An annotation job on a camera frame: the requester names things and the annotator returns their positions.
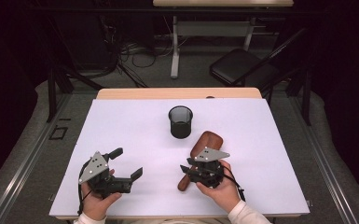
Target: black cup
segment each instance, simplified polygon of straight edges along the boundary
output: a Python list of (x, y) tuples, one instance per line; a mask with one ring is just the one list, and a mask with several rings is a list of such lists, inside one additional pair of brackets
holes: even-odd
[(171, 122), (171, 134), (175, 138), (186, 138), (191, 134), (193, 112), (183, 105), (177, 105), (170, 110), (168, 118)]

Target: white tabletop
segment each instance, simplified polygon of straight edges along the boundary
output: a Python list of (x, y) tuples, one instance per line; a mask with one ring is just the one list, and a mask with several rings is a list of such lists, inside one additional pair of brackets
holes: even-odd
[[(168, 111), (186, 105), (193, 113), (186, 139), (170, 134)], [(95, 151), (124, 153), (109, 161), (116, 177), (144, 174), (130, 194), (114, 203), (112, 218), (224, 217), (227, 214), (190, 183), (176, 187), (188, 165), (191, 148), (205, 131), (219, 134), (222, 151), (244, 188), (247, 202), (266, 216), (299, 216), (310, 212), (264, 99), (94, 100), (77, 140), (65, 177), (50, 210), (58, 218), (76, 217), (78, 174)]]
[(293, 0), (153, 0), (155, 7), (291, 7)]

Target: person's left hand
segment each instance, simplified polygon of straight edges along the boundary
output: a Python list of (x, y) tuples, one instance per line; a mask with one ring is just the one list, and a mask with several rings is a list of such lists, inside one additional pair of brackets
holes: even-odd
[[(91, 188), (87, 182), (81, 184), (81, 191), (83, 197), (87, 195)], [(121, 193), (113, 193), (107, 198), (102, 199), (101, 195), (90, 192), (90, 194), (83, 200), (83, 213), (96, 221), (102, 220), (106, 216), (106, 211), (112, 203), (121, 197)]]

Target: black chair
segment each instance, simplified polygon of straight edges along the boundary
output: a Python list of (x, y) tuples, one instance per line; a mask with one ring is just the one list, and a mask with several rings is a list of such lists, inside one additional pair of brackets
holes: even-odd
[(263, 97), (269, 96), (270, 103), (273, 87), (296, 75), (305, 66), (304, 63), (299, 63), (290, 69), (278, 69), (271, 61), (306, 31), (299, 30), (263, 59), (244, 49), (234, 49), (210, 65), (210, 74), (228, 87), (256, 87)]

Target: silver metal plate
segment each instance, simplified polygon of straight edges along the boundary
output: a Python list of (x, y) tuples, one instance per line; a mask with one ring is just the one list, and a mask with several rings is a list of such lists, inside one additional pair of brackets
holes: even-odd
[(89, 165), (84, 169), (83, 174), (79, 179), (79, 184), (90, 180), (106, 169), (109, 169), (106, 160), (99, 151), (95, 152), (94, 156), (90, 159)]
[(217, 161), (226, 157), (229, 157), (227, 152), (206, 147), (198, 156), (194, 158), (194, 161)]

